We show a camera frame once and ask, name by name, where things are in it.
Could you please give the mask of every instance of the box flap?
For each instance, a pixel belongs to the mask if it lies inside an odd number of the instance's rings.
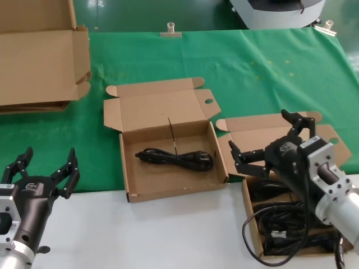
[[[316,123],[319,123],[323,119],[323,116],[315,111],[299,112],[299,114],[303,117],[315,118]],[[230,132],[291,126],[285,119],[283,119],[281,114],[219,119],[215,125],[221,131]]]
[[[119,96],[104,102],[104,125],[121,132],[208,120],[220,108],[210,90],[194,90],[203,78],[107,87]]]
[[[76,28],[72,0],[0,2],[0,33]]]
[[[182,78],[179,80],[163,80],[108,86],[106,92],[115,97],[127,97],[143,94],[157,94],[167,91],[196,89],[204,84],[202,77]]]
[[[314,117],[317,121],[322,119],[322,116],[318,112],[300,112],[300,114],[307,117]],[[218,138],[228,174],[244,177],[246,175],[237,173],[228,141],[232,140],[242,152],[264,149],[271,142],[285,136],[291,125],[282,118],[281,114],[271,114],[219,119],[216,122],[216,126],[222,131],[232,130],[230,133]],[[332,138],[336,138],[338,140],[338,143],[334,145],[335,163],[338,166],[343,165],[351,157],[350,150],[340,139],[332,126],[317,125],[316,133],[327,141]],[[304,129],[300,136],[304,140],[308,140],[309,130]],[[264,165],[264,162],[259,161],[254,164]]]
[[[84,31],[0,34],[0,105],[78,100],[86,95],[88,42]]]

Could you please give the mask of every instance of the bolt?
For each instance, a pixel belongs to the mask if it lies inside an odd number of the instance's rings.
[[[330,30],[333,25],[334,25],[334,21],[329,20],[329,21],[326,21],[326,22],[325,22],[325,25],[324,25],[323,28],[324,28],[324,29],[327,29],[327,30]]]
[[[169,33],[174,33],[174,22],[167,23],[167,31]]]

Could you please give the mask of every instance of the cardboard box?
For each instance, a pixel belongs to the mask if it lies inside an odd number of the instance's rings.
[[[318,112],[300,112],[300,114],[304,117],[315,118],[316,123],[320,122],[323,118]],[[231,148],[228,144],[229,140],[232,140],[241,149],[242,152],[264,149],[271,142],[285,136],[288,133],[289,128],[291,127],[291,125],[283,119],[281,114],[220,119],[216,122],[216,126],[222,131],[230,131],[230,133],[220,137],[218,140],[222,149],[228,173],[239,176],[245,175],[237,173],[237,170],[234,165],[234,159],[231,155]],[[317,125],[316,134],[326,139],[327,141],[337,141],[337,143],[334,145],[334,152],[335,163],[338,165],[338,167],[343,165],[351,157],[349,149],[340,139],[332,126]],[[300,136],[304,140],[308,140],[309,130],[304,129],[301,132]],[[264,165],[264,162],[261,161],[254,164]],[[274,174],[272,174],[271,177],[272,179],[276,179],[276,176]],[[255,205],[259,204],[259,202],[251,202],[250,195],[248,192],[248,187],[257,180],[259,179],[254,177],[246,177],[242,183],[243,202],[245,204],[245,209],[248,217],[254,213],[252,208]],[[296,197],[295,194],[287,193],[267,200],[263,203],[274,201],[288,202],[291,201],[291,199],[293,199],[294,201],[298,201],[298,197]],[[256,255],[261,258],[271,258],[271,256],[263,255],[262,241],[264,240],[264,238],[259,234],[256,220],[253,219],[248,225],[250,228],[254,251]],[[321,248],[307,248],[303,249],[298,253],[299,256],[318,254],[323,254]]]
[[[90,90],[89,37],[72,0],[0,3],[0,113],[63,110]]]
[[[108,86],[115,99],[104,101],[104,125],[119,135],[123,177],[129,202],[141,202],[219,189],[228,173],[211,122],[220,112],[210,90],[196,89],[203,78],[184,78]],[[171,120],[178,154],[206,151],[214,158],[210,171],[141,161],[135,153],[148,147],[174,153]]]

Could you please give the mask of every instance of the cable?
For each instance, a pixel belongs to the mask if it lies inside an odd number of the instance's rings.
[[[299,244],[297,246],[295,246],[293,252],[288,255],[287,258],[285,258],[284,260],[282,260],[281,262],[278,263],[269,263],[269,262],[265,262],[262,259],[260,259],[259,257],[257,257],[257,255],[252,251],[252,249],[250,248],[247,238],[246,238],[246,226],[248,225],[248,223],[258,214],[265,212],[265,211],[269,211],[271,209],[277,209],[278,207],[286,207],[287,209],[297,209],[296,206],[272,206],[272,207],[266,207],[266,208],[262,208],[261,210],[257,211],[256,213],[252,214],[243,224],[242,227],[242,236],[243,236],[243,240],[245,242],[245,245],[249,251],[249,253],[252,255],[252,257],[254,259],[256,259],[258,262],[260,262],[263,265],[269,266],[269,267],[277,267],[277,266],[281,266],[286,264],[287,262],[289,262],[295,254],[297,254],[297,252],[306,244],[307,238],[308,238],[308,233],[309,233],[309,226],[310,226],[310,214],[309,214],[309,183],[308,183],[309,179],[307,177],[307,175],[305,175],[304,178],[304,185],[305,185],[305,196],[304,196],[304,212],[305,212],[305,230],[303,233],[303,237],[301,239],[301,241],[299,242]]]
[[[337,269],[345,269],[346,266],[344,264],[344,238],[340,232],[338,232],[338,240],[335,246],[334,255]]]
[[[252,202],[263,202],[291,190],[281,181],[261,179],[250,185],[248,191]]]
[[[208,171],[213,167],[212,156],[204,151],[172,154],[164,150],[147,148],[135,154],[141,161],[153,164],[175,164],[194,171]]]

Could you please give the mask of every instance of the green cloth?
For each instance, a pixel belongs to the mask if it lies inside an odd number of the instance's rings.
[[[359,80],[336,38],[312,28],[184,32],[182,38],[90,33],[90,46],[88,96],[60,113],[0,117],[1,166],[31,145],[29,173],[49,175],[73,146],[81,173],[77,191],[123,189],[118,131],[103,126],[105,88],[200,76],[222,109],[213,122],[282,108],[317,110],[353,153],[342,168],[359,173]]]

